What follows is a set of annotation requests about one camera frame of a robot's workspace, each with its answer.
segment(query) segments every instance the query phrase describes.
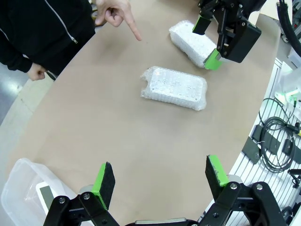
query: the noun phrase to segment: hand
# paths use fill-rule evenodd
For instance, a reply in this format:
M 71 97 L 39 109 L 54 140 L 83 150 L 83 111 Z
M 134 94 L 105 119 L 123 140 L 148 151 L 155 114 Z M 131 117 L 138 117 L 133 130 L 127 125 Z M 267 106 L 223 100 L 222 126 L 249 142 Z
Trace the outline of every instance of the hand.
M 94 2 L 97 5 L 98 11 L 98 16 L 95 21 L 97 25 L 100 25 L 106 20 L 114 27 L 118 27 L 123 20 L 125 20 L 136 39 L 139 41 L 142 40 L 128 0 L 94 0 Z
M 44 67 L 42 67 L 41 65 L 32 63 L 32 67 L 27 72 L 27 75 L 32 81 L 42 80 L 45 78 L 44 73 L 46 71 L 47 70 Z

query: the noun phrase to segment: sleeve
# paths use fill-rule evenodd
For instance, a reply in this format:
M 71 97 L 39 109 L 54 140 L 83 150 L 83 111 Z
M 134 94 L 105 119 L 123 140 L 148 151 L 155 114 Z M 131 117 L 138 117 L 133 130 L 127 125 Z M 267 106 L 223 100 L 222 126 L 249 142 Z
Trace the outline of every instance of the sleeve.
M 20 70 L 27 73 L 32 66 L 32 61 L 18 52 L 0 31 L 0 62 L 15 71 Z

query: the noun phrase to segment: bubble wrap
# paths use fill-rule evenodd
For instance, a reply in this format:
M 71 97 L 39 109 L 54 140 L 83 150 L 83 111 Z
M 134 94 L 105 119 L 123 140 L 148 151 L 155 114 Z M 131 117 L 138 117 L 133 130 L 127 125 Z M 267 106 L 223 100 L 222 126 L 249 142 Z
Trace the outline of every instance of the bubble wrap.
M 169 29 L 171 41 L 188 55 L 190 60 L 198 66 L 205 67 L 205 60 L 216 45 L 206 36 L 192 32 L 194 24 L 184 20 Z
M 151 67 L 142 78 L 148 82 L 141 96 L 192 108 L 196 111 L 206 107 L 207 82 L 205 79 L 162 67 Z

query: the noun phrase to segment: white plastic container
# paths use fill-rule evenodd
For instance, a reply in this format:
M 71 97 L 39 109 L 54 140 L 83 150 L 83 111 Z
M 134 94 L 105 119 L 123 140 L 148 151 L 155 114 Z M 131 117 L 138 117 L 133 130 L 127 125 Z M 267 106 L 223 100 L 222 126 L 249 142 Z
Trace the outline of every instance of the white plastic container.
M 2 206 L 16 226 L 44 224 L 46 213 L 36 192 L 36 185 L 43 181 L 58 195 L 66 195 L 70 199 L 76 197 L 76 194 L 46 166 L 25 158 L 19 159 L 11 170 L 1 194 Z

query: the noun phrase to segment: electronic device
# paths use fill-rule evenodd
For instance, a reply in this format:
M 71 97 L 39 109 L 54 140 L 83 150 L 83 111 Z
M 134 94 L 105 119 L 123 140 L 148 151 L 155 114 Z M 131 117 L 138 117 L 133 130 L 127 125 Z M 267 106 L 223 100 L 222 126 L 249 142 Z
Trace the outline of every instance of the electronic device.
M 52 190 L 46 182 L 38 183 L 36 185 L 36 191 L 44 212 L 48 214 L 51 203 L 54 200 L 54 198 L 58 196 L 58 194 L 56 194 L 56 192 Z

